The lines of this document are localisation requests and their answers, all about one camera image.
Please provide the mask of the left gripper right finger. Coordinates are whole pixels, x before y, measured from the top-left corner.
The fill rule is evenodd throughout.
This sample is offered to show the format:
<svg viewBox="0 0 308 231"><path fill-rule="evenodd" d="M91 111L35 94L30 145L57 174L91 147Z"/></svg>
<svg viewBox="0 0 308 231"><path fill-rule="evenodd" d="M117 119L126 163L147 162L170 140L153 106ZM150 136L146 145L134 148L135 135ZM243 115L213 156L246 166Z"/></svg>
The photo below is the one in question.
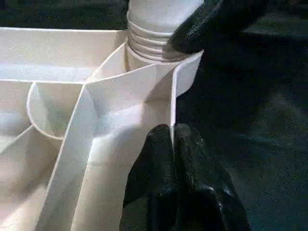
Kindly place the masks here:
<svg viewBox="0 0 308 231"><path fill-rule="evenodd" d="M249 231L246 210L230 175L207 151L197 129L175 127L175 161L184 231Z"/></svg>

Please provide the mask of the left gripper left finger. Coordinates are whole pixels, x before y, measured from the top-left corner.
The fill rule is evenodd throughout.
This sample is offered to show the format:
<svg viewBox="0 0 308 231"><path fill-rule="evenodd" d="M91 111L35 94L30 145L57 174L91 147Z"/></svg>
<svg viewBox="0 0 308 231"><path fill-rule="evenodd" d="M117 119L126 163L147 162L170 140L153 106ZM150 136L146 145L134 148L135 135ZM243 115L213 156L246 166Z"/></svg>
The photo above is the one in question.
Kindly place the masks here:
<svg viewBox="0 0 308 231"><path fill-rule="evenodd" d="M170 128L154 127L127 178L122 207L124 231L173 231L178 209Z"/></svg>

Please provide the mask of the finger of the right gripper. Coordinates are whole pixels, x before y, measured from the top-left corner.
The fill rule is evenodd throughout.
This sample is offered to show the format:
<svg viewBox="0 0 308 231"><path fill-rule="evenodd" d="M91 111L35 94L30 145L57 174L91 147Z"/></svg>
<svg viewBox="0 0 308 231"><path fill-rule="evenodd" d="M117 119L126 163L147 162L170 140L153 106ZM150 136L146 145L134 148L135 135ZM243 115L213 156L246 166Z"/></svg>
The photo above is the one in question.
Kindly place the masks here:
<svg viewBox="0 0 308 231"><path fill-rule="evenodd" d="M205 0L175 30L168 44L181 53L196 53L242 32L264 13L263 0Z"/></svg>

